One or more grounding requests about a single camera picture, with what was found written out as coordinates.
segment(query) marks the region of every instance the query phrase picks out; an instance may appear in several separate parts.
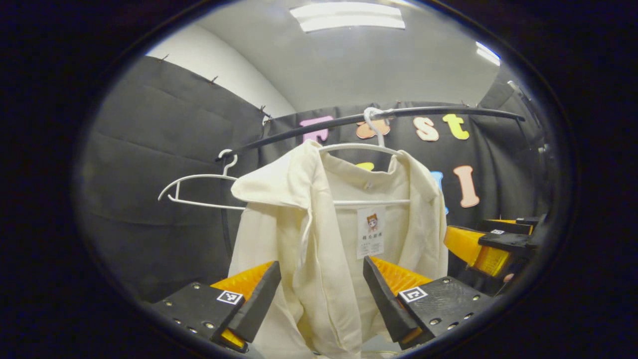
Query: white shirt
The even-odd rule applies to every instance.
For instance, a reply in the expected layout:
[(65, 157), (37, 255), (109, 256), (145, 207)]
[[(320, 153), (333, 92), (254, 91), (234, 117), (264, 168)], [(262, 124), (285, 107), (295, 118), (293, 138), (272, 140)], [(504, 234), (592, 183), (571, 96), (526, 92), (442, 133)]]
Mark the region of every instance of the white shirt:
[(436, 279), (447, 274), (445, 203), (425, 166), (405, 151), (371, 172), (306, 141), (232, 186), (248, 203), (228, 275), (277, 260), (281, 284), (253, 345), (265, 358), (361, 358), (361, 344), (387, 334), (357, 259), (357, 208), (334, 200), (409, 199), (385, 208), (376, 255)]

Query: empty hanger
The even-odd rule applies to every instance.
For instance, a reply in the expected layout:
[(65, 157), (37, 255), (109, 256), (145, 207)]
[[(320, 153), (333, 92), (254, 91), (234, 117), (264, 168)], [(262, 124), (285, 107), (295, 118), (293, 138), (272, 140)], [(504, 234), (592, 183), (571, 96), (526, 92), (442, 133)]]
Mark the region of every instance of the empty hanger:
[[(224, 153), (226, 152), (230, 152), (231, 149), (225, 149), (222, 152), (219, 153), (218, 158), (221, 158)], [(184, 180), (190, 180), (191, 178), (221, 178), (223, 180), (231, 180), (231, 181), (237, 181), (237, 178), (235, 177), (231, 177), (228, 176), (228, 169), (233, 167), (235, 164), (237, 163), (237, 155), (234, 155), (233, 158), (233, 162), (227, 164), (226, 166), (224, 166), (224, 171), (222, 172), (222, 174), (193, 174), (191, 176), (185, 176), (179, 179), (176, 179), (175, 181), (171, 182), (171, 184), (169, 184), (168, 186), (166, 186), (166, 188), (164, 188), (159, 197), (158, 197), (158, 201), (161, 199), (161, 196), (164, 195), (164, 193), (173, 185), (175, 186), (175, 197), (173, 198), (170, 194), (168, 194), (168, 199), (170, 199), (173, 202), (179, 202), (179, 203), (184, 203), (184, 204), (192, 204), (194, 206), (203, 206), (203, 207), (213, 207), (213, 208), (225, 208), (227, 210), (245, 210), (245, 207), (235, 207), (235, 206), (224, 206), (223, 204), (211, 204), (211, 203), (202, 203), (202, 202), (193, 202), (193, 201), (186, 201), (184, 199), (179, 199), (179, 184), (184, 181)]]
[[(322, 147), (319, 149), (319, 152), (328, 152), (335, 151), (337, 149), (369, 149), (371, 151), (379, 151), (384, 153), (389, 153), (391, 155), (400, 156), (401, 153), (395, 151), (391, 148), (385, 147), (385, 141), (383, 140), (383, 134), (381, 131), (372, 124), (372, 119), (375, 114), (380, 114), (383, 111), (380, 109), (375, 109), (374, 107), (368, 107), (363, 112), (363, 118), (366, 120), (366, 123), (372, 131), (376, 133), (376, 136), (379, 140), (379, 145), (375, 146), (374, 144), (364, 144), (364, 143), (342, 143), (342, 144), (332, 144), (330, 146)], [(376, 205), (390, 205), (390, 204), (409, 204), (409, 199), (396, 199), (394, 201), (334, 201), (334, 205), (338, 207), (346, 207), (346, 206), (376, 206)]]

